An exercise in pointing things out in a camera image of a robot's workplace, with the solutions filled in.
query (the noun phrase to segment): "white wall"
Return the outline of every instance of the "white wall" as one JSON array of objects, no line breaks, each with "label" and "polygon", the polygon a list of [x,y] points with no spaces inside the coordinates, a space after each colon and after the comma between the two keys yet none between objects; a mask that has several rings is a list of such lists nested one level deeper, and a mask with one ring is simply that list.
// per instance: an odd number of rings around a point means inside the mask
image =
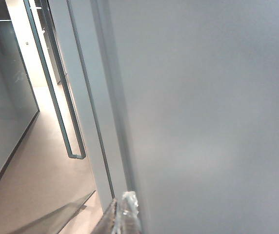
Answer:
[{"label": "white wall", "polygon": [[0,22],[0,171],[37,111],[12,23]]},{"label": "white wall", "polygon": [[279,1],[97,3],[145,233],[279,233]]}]

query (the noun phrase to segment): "glass door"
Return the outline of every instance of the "glass door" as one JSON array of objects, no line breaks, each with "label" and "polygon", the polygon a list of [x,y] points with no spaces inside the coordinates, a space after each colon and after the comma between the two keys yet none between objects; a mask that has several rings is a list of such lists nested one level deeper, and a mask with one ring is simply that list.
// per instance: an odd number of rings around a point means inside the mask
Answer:
[{"label": "glass door", "polygon": [[46,1],[0,0],[0,171],[0,234],[58,233],[95,191]]}]

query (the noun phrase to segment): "black baseboard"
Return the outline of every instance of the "black baseboard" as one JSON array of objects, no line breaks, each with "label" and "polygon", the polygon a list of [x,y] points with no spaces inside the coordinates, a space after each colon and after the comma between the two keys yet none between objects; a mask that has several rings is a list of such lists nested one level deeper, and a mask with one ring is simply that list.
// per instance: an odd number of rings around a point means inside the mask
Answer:
[{"label": "black baseboard", "polygon": [[19,141],[17,142],[16,146],[14,147],[13,151],[11,152],[11,154],[9,155],[8,159],[6,160],[6,162],[4,163],[2,169],[0,170],[0,180],[2,179],[2,176],[4,175],[6,168],[8,167],[10,161],[12,160],[13,156],[15,155],[18,147],[20,146],[24,136],[27,134],[29,128],[31,127],[31,125],[33,124],[33,122],[35,121],[35,119],[37,118],[38,114],[39,114],[39,110],[37,110],[37,112],[34,114],[34,116],[32,117],[30,123],[28,124],[28,126],[26,127],[26,129],[24,130],[23,134],[21,135]]}]

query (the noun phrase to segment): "metal door handle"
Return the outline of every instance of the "metal door handle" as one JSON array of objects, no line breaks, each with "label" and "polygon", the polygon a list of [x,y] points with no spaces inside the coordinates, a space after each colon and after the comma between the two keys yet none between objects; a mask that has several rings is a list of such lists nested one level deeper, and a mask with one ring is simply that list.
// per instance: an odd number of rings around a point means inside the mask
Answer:
[{"label": "metal door handle", "polygon": [[62,61],[61,61],[61,58],[60,58],[58,45],[57,45],[57,42],[55,41],[55,35],[54,35],[54,32],[53,32],[53,22],[51,20],[51,16],[50,16],[50,13],[49,13],[47,2],[45,0],[41,0],[41,5],[42,5],[43,12],[44,12],[44,19],[45,19],[45,23],[47,25],[47,31],[48,31],[48,35],[49,35],[49,38],[50,38],[50,41],[51,41],[51,44],[52,44],[54,57],[55,57],[58,72],[59,72],[59,75],[60,75],[60,81],[62,83],[62,87],[63,87],[65,97],[66,97],[66,100],[67,100],[71,120],[72,120],[74,129],[75,129],[75,133],[76,133],[76,137],[77,137],[77,140],[78,140],[78,145],[79,145],[81,155],[74,155],[72,153],[71,146],[70,146],[70,143],[69,143],[69,138],[68,138],[68,135],[67,135],[67,132],[66,132],[65,125],[64,125],[63,120],[62,120],[60,108],[59,108],[59,105],[58,105],[58,102],[57,102],[57,97],[56,97],[56,94],[55,94],[55,91],[54,91],[54,86],[53,86],[53,83],[52,83],[52,80],[51,80],[51,76],[49,74],[49,70],[48,70],[48,67],[47,67],[46,60],[45,60],[44,52],[43,52],[41,42],[40,42],[40,38],[39,38],[39,35],[38,35],[38,32],[37,32],[36,24],[34,22],[32,11],[31,11],[31,8],[30,8],[30,3],[29,3],[29,0],[23,0],[23,1],[24,1],[26,11],[27,11],[28,19],[29,19],[31,30],[32,30],[32,33],[33,33],[33,37],[34,37],[34,40],[36,42],[37,50],[38,50],[39,57],[40,57],[40,60],[41,60],[41,64],[42,64],[42,67],[43,67],[43,71],[44,71],[45,79],[46,79],[46,82],[47,82],[47,85],[48,85],[48,89],[49,89],[50,95],[52,97],[53,105],[54,105],[56,116],[57,116],[57,119],[58,119],[58,122],[59,122],[59,125],[60,125],[60,130],[61,130],[63,141],[64,141],[65,146],[66,146],[68,157],[69,158],[84,159],[86,157],[86,153],[85,153],[85,149],[84,149],[84,143],[83,143],[82,136],[81,136],[81,133],[80,133],[80,128],[79,128],[78,120],[77,120],[77,117],[76,117],[75,109],[74,109],[74,106],[73,106],[73,103],[72,103],[72,100],[71,100],[71,96],[70,96],[70,93],[69,93],[69,88],[68,88],[67,80],[66,80],[66,77],[65,77],[65,72],[64,72],[64,69],[63,69],[63,66],[62,66]]}]

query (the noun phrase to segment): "floor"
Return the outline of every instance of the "floor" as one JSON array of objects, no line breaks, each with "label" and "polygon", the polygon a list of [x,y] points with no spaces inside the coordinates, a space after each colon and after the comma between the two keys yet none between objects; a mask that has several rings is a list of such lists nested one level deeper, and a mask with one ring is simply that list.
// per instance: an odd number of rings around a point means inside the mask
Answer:
[{"label": "floor", "polygon": [[[95,190],[88,158],[67,157],[47,87],[34,90],[40,113],[0,181],[0,234],[53,234]],[[61,92],[58,99],[72,149],[79,152]],[[97,223],[102,214],[97,193],[85,205],[62,234],[86,234]]]},{"label": "floor", "polygon": [[96,192],[81,207],[78,214],[62,229],[60,234],[89,234],[101,217],[102,209]]}]

